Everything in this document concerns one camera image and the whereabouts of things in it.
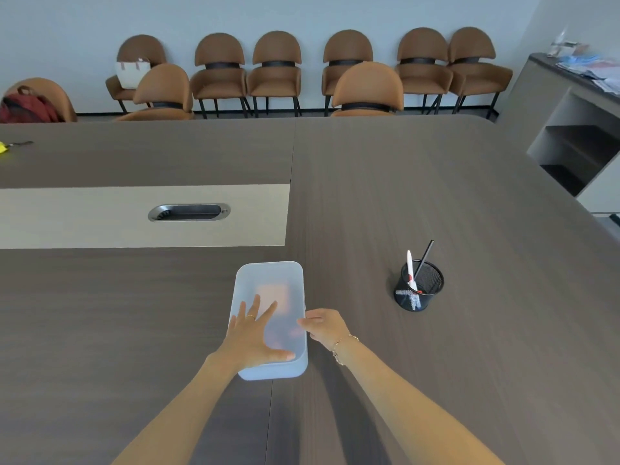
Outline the person's left hand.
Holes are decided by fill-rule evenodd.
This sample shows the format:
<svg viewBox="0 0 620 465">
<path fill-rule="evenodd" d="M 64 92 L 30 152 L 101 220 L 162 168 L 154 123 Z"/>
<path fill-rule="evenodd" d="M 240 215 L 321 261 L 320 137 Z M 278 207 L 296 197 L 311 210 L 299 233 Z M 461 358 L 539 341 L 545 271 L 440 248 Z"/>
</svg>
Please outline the person's left hand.
<svg viewBox="0 0 620 465">
<path fill-rule="evenodd" d="M 264 350 L 281 350 L 270 348 L 265 343 L 265 328 L 277 307 L 278 303 L 274 301 L 265 312 L 259 314 L 255 322 L 246 321 L 249 308 L 242 301 L 235 315 L 237 320 L 234 330 L 228 336 L 226 333 L 223 343 L 210 358 L 232 375 L 246 368 L 268 364 L 264 362 Z"/>
</svg>

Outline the person's right hand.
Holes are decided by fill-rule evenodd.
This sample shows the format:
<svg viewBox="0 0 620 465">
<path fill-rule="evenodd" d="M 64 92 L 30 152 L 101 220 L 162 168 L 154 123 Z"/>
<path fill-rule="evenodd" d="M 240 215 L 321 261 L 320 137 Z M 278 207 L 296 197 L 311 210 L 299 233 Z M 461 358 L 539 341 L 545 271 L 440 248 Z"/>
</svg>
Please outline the person's right hand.
<svg viewBox="0 0 620 465">
<path fill-rule="evenodd" d="M 350 336 L 344 319 L 333 309 L 308 310 L 297 322 L 313 340 L 322 344 L 328 351 L 335 351 L 337 345 Z"/>
</svg>

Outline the translucent white plastic box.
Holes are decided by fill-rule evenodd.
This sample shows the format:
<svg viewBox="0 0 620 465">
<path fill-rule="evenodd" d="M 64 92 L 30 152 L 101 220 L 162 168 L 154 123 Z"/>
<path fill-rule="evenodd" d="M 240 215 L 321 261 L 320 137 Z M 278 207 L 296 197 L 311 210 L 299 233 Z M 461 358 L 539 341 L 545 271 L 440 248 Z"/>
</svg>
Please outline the translucent white plastic box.
<svg viewBox="0 0 620 465">
<path fill-rule="evenodd" d="M 302 266 L 295 261 L 241 266 L 236 273 L 229 315 L 237 315 L 242 302 L 250 309 L 255 295 L 261 298 L 259 316 L 274 301 L 278 303 L 265 327 L 265 344 L 272 349 L 292 351 L 295 358 L 241 370 L 239 377 L 245 381 L 263 381 L 302 375 L 308 365 L 307 334 L 297 322 L 305 317 L 306 311 Z"/>
</svg>

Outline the person's right forearm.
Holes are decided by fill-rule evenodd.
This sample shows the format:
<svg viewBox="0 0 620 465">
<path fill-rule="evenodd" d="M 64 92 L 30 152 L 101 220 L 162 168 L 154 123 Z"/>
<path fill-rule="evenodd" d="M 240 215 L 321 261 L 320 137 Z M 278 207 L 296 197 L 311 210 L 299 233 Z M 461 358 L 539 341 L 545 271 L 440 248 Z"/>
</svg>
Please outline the person's right forearm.
<svg viewBox="0 0 620 465">
<path fill-rule="evenodd" d="M 347 367 L 416 465 L 505 465 L 454 416 L 350 335 L 332 354 Z"/>
</svg>

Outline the person's left forearm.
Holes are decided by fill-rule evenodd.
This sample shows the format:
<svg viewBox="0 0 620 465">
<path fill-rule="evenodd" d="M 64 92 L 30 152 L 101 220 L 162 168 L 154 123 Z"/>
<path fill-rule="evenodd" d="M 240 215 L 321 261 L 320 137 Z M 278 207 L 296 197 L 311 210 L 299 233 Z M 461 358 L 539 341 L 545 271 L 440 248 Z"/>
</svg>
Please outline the person's left forearm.
<svg viewBox="0 0 620 465">
<path fill-rule="evenodd" d="M 199 438 L 238 364 L 219 351 L 112 461 L 111 465 L 188 465 Z"/>
</svg>

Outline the black mesh pen holder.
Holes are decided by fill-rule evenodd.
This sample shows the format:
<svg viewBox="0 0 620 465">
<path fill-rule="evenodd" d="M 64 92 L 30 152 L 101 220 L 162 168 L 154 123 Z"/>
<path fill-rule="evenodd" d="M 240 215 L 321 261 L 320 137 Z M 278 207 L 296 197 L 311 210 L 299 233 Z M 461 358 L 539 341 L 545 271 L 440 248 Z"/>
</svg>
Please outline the black mesh pen holder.
<svg viewBox="0 0 620 465">
<path fill-rule="evenodd" d="M 397 305 L 409 312 L 425 310 L 445 286 L 445 279 L 437 265 L 425 262 L 415 278 L 415 284 L 417 292 L 414 292 L 408 284 L 408 268 L 405 263 L 394 287 L 393 298 Z"/>
</svg>

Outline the black pen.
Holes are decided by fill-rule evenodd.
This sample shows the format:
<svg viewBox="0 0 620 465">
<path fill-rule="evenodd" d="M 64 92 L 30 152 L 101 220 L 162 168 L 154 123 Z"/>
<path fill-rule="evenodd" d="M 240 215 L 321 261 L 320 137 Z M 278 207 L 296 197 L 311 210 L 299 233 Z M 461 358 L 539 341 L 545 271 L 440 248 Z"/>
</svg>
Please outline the black pen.
<svg viewBox="0 0 620 465">
<path fill-rule="evenodd" d="M 422 270 L 423 265 L 425 264 L 430 250 L 433 247 L 433 244 L 435 243 L 434 240 L 430 240 L 429 244 L 427 245 L 427 248 L 425 249 L 422 258 L 418 261 L 418 266 L 415 268 L 414 274 L 412 276 L 412 282 L 416 281 L 417 276 L 419 275 L 420 271 Z"/>
</svg>

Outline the row of brown chairs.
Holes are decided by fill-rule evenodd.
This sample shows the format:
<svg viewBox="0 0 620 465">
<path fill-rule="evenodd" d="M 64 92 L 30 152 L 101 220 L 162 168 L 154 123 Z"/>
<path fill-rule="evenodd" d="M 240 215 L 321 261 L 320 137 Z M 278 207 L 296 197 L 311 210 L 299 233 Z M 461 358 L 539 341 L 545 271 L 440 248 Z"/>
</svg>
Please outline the row of brown chairs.
<svg viewBox="0 0 620 465">
<path fill-rule="evenodd" d="M 457 114 L 469 96 L 493 95 L 486 118 L 493 113 L 500 93 L 507 90 L 513 70 L 482 59 L 494 60 L 493 43 L 483 30 L 467 26 L 456 30 L 450 41 L 432 28 L 419 27 L 407 32 L 397 50 L 398 74 L 406 95 L 422 95 L 424 114 L 427 97 L 434 95 L 428 114 L 438 114 L 443 97 L 454 94 L 453 114 Z M 136 35 L 128 38 L 117 53 L 117 61 L 151 62 L 151 69 L 168 63 L 162 44 L 157 38 Z M 321 77 L 324 97 L 324 116 L 328 116 L 338 79 L 350 67 L 361 62 L 374 62 L 369 39 L 357 30 L 341 30 L 332 35 L 325 45 Z M 268 114 L 270 98 L 290 98 L 296 117 L 301 114 L 301 47 L 298 40 L 286 31 L 270 31 L 257 42 L 252 56 L 254 68 L 247 72 L 240 42 L 227 33 L 212 33 L 203 38 L 195 50 L 195 65 L 203 66 L 190 79 L 194 101 L 200 104 L 206 118 L 204 100 L 214 103 L 219 115 L 218 101 L 237 99 L 245 117 L 248 113 L 259 116 L 258 98 L 265 100 Z M 135 90 L 123 90 L 115 73 L 105 81 L 111 98 L 119 102 L 127 114 L 125 101 L 133 101 Z"/>
</svg>

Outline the white handbag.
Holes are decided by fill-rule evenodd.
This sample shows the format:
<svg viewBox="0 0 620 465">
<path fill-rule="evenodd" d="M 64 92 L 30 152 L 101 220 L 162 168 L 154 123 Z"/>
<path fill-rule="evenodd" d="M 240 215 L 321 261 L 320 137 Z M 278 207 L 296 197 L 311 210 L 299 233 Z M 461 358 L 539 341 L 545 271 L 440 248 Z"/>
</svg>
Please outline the white handbag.
<svg viewBox="0 0 620 465">
<path fill-rule="evenodd" d="M 136 90 L 143 77 L 151 70 L 151 62 L 139 58 L 136 61 L 117 61 L 115 72 L 123 90 Z"/>
</svg>

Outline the red backpack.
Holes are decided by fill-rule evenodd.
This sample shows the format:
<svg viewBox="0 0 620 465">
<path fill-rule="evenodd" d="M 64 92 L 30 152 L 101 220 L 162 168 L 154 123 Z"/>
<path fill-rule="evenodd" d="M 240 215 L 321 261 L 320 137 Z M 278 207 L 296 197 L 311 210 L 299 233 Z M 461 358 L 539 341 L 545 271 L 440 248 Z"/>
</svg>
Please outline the red backpack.
<svg viewBox="0 0 620 465">
<path fill-rule="evenodd" d="M 22 85 L 0 101 L 0 124 L 63 123 L 64 118 L 43 95 Z"/>
</svg>

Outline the grey sideboard cabinet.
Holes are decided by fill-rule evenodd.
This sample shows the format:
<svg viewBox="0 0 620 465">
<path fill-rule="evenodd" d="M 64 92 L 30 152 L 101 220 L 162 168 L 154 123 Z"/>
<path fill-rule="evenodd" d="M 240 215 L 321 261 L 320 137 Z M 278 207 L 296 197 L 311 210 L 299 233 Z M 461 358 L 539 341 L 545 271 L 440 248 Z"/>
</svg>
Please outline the grey sideboard cabinet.
<svg viewBox="0 0 620 465">
<path fill-rule="evenodd" d="M 620 96 L 533 53 L 495 124 L 588 212 L 620 217 Z"/>
</svg>

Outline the clear plastic bottle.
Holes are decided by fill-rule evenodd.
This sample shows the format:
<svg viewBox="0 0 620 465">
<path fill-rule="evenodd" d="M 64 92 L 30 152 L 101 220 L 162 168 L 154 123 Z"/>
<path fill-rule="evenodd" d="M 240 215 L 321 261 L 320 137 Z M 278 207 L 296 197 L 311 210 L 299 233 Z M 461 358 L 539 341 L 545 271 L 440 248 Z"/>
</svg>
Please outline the clear plastic bottle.
<svg viewBox="0 0 620 465">
<path fill-rule="evenodd" d="M 575 53 L 579 42 L 566 40 L 567 32 L 568 26 L 565 26 L 554 38 L 546 54 L 548 58 L 570 57 Z"/>
</svg>

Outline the pile of papers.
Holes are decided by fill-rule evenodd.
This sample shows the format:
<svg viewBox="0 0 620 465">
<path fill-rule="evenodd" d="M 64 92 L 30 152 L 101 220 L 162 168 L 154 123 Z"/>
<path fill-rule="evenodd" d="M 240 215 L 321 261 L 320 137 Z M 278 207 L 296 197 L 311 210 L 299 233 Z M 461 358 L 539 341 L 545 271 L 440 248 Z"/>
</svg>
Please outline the pile of papers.
<svg viewBox="0 0 620 465">
<path fill-rule="evenodd" d="M 593 56 L 561 56 L 556 66 L 590 80 L 605 93 L 620 96 L 620 60 Z"/>
</svg>

